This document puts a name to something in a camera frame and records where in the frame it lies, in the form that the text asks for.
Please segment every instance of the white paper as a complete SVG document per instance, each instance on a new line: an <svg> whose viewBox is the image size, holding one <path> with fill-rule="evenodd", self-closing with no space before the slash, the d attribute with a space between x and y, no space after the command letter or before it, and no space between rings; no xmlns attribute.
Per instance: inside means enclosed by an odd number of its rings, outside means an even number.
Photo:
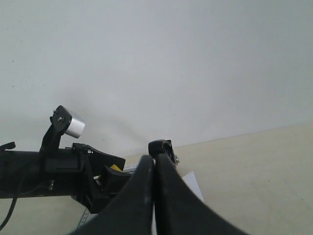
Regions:
<svg viewBox="0 0 313 235"><path fill-rule="evenodd" d="M188 185L191 191L201 200L204 202L204 198L202 196L201 190L199 188L196 176L193 171L185 175L183 178L184 182Z"/></svg>

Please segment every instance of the black handlebar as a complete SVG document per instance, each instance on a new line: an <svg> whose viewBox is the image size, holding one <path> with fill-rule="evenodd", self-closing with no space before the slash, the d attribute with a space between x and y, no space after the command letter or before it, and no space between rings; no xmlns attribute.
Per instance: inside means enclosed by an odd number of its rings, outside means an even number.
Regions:
<svg viewBox="0 0 313 235"><path fill-rule="evenodd" d="M77 166L77 156L72 149L59 149L56 161L66 167ZM71 172L48 173L44 171L45 158L40 152L0 152L0 198L12 198L21 173L31 163L19 197L77 195L83 169Z"/></svg>

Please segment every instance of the black cable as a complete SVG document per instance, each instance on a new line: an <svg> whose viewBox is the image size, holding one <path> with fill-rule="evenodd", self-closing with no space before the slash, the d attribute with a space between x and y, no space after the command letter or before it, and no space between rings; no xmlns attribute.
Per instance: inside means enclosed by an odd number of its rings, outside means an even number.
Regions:
<svg viewBox="0 0 313 235"><path fill-rule="evenodd" d="M26 175L28 173L28 170L29 168L31 167L31 165L33 164L34 162L31 161L28 163L28 165L25 167L25 170L23 172L23 175L19 181L19 184L18 184L18 187L17 187L17 190L14 194L14 197L12 199L12 203L11 203L11 206L10 206L10 209L8 211L8 214L6 215L6 218L4 219L4 221L2 222L2 224L0 225L0 231L6 226L6 224L9 222L9 219L11 218L12 216L12 213L13 213L13 210L14 210L14 207L15 207L15 204L18 200L18 197L19 197L19 194L20 194L20 191L21 191L21 188L22 188L22 185L23 185L23 182L26 178Z"/></svg>

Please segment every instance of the black clamp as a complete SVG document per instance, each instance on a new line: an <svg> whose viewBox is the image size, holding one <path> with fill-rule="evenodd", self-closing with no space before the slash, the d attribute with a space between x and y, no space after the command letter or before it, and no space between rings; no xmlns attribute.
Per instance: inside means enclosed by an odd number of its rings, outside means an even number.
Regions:
<svg viewBox="0 0 313 235"><path fill-rule="evenodd" d="M149 155L154 159L159 154L167 154L175 166L180 163L179 157L174 154L171 140L157 140L152 141L148 145Z"/></svg>

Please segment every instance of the yellow part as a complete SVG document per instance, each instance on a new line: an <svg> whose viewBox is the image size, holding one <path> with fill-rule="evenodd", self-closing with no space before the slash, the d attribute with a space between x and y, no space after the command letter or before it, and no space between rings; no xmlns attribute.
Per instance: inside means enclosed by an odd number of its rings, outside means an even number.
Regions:
<svg viewBox="0 0 313 235"><path fill-rule="evenodd" d="M122 171L122 170L121 170L120 168L118 168L118 166L115 165L115 164L113 164L110 168L113 169L113 170Z"/></svg>

